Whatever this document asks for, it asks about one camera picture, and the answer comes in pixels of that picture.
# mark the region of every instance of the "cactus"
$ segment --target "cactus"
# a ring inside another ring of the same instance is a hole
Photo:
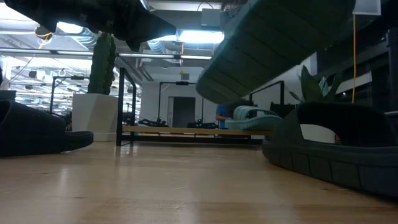
[[[87,93],[108,95],[111,92],[116,46],[111,34],[101,33],[94,47]]]
[[[325,77],[323,77],[321,82],[318,83],[318,81],[310,74],[306,66],[303,66],[300,81],[303,99],[301,99],[292,91],[289,91],[289,93],[293,96],[293,98],[303,103],[313,101],[334,101],[337,88],[340,86],[341,82],[343,82],[343,79],[342,75],[337,73],[329,90]]]

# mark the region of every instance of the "blue shirt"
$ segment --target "blue shirt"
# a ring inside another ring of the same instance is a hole
[[[227,118],[229,116],[227,109],[224,105],[217,105],[217,111],[216,114],[218,116],[222,116],[224,118]],[[225,128],[225,121],[220,121],[220,128],[224,129]]]

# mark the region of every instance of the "black slide sandal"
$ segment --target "black slide sandal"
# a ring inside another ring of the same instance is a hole
[[[334,131],[339,144],[304,140],[300,124]],[[289,114],[262,153],[277,166],[320,180],[398,197],[398,145],[384,114],[358,105],[306,103]]]
[[[65,126],[62,118],[11,100],[0,101],[0,156],[53,154],[93,143],[93,133],[68,133]]]

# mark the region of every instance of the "white planter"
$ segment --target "white planter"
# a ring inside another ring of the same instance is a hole
[[[312,125],[312,124],[301,124],[301,132],[306,140],[324,142],[324,143],[335,143],[335,133],[327,128]]]
[[[74,94],[72,128],[91,131],[94,141],[115,141],[118,99],[101,94]]]

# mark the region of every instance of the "doorway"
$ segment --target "doorway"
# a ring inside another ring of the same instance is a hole
[[[186,128],[188,123],[195,121],[195,97],[169,97],[167,121],[173,128]]]

